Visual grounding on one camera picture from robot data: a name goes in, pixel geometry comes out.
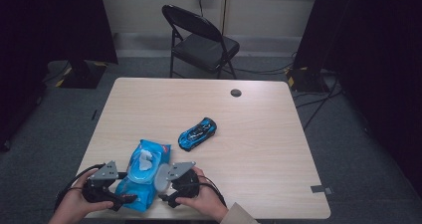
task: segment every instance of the beige sleeve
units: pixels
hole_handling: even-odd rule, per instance
[[[220,224],[257,224],[258,222],[249,215],[239,204],[235,203],[224,216]]]

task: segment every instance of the black chair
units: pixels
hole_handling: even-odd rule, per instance
[[[228,64],[230,72],[225,72],[237,79],[230,60],[239,52],[238,42],[222,36],[220,31],[205,18],[179,7],[164,5],[162,14],[173,29],[170,78],[173,77],[173,73],[183,78],[173,71],[173,61],[176,57],[208,73],[218,73],[217,78],[220,78],[221,71],[225,71],[223,67]],[[177,28],[191,34],[183,39]],[[176,38],[180,39],[177,44],[175,44]]]

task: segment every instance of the chair seat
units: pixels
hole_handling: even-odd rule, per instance
[[[239,43],[223,36],[229,60],[239,52]],[[209,73],[217,73],[221,64],[223,49],[220,43],[191,34],[171,51],[178,59]]]

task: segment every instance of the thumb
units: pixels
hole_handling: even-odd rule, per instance
[[[194,207],[194,201],[192,198],[187,197],[177,197],[175,200],[179,204],[183,204],[185,206]]]
[[[114,203],[112,203],[111,201],[90,203],[90,212],[106,210],[112,208],[113,206]]]

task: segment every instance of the gray carpet floor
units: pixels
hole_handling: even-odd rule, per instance
[[[278,69],[291,61],[291,58],[239,57],[233,64],[237,69],[255,71],[238,70],[241,80],[285,82],[286,77]],[[60,77],[54,75],[65,65],[66,62],[49,65],[51,73],[47,78],[52,79],[46,82],[42,102],[12,137],[11,150],[0,153],[0,223],[47,223],[58,190],[76,175],[114,80],[166,78],[169,58],[121,58],[119,65],[106,69],[95,90],[56,88]],[[189,78],[214,78],[182,63],[177,63],[176,69]],[[263,75],[263,71],[272,72]],[[260,221],[422,223],[421,199],[394,160],[365,131],[364,117],[341,85],[334,82],[335,76],[327,74],[324,78],[338,95],[328,99],[310,122],[319,103],[299,107],[298,113],[303,125],[309,122],[305,133],[322,185],[333,191],[327,196],[331,216],[326,220]],[[223,79],[231,77],[223,74]],[[292,92],[292,96],[300,106],[326,95]],[[124,221],[86,219],[82,223]]]

